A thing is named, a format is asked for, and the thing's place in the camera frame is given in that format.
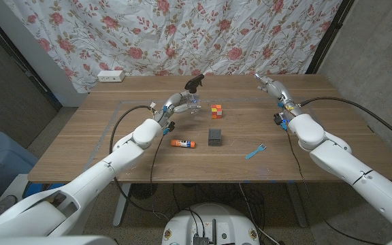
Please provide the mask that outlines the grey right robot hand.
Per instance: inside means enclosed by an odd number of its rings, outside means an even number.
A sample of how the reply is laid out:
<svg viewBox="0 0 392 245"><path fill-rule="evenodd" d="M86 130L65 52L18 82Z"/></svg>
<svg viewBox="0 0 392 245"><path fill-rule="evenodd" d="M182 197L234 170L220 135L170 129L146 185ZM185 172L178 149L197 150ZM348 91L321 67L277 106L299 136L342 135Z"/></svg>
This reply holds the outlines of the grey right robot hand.
<svg viewBox="0 0 392 245"><path fill-rule="evenodd" d="M303 113L281 82L257 73L255 74L255 78L261 83L261 86L258 86L258 89L277 99L278 106L283 110L289 112L293 116L298 116Z"/></svg>

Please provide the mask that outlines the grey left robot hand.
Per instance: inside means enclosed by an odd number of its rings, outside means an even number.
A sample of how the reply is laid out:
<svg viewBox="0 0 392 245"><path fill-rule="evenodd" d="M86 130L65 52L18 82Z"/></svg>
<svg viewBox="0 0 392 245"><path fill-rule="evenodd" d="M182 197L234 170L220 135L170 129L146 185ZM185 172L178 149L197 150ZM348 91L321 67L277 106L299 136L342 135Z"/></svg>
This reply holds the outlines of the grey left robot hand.
<svg viewBox="0 0 392 245"><path fill-rule="evenodd" d="M160 125L164 125L175 113L183 113L190 110L192 114L201 109L198 93L184 91L173 94L163 105L163 107L154 113L153 119Z"/></svg>

